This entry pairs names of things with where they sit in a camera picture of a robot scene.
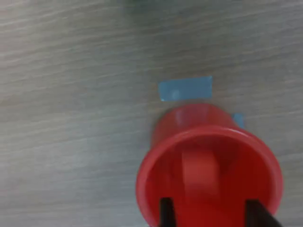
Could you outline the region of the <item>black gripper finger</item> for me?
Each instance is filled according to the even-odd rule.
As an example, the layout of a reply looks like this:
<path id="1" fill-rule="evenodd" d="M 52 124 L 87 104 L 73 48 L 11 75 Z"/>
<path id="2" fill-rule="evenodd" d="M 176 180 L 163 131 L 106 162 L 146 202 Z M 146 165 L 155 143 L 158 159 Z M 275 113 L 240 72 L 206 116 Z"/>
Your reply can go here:
<path id="1" fill-rule="evenodd" d="M 176 227 L 174 204 L 171 198 L 160 199 L 160 227 Z"/>
<path id="2" fill-rule="evenodd" d="M 246 227 L 282 227 L 259 200 L 246 200 Z"/>

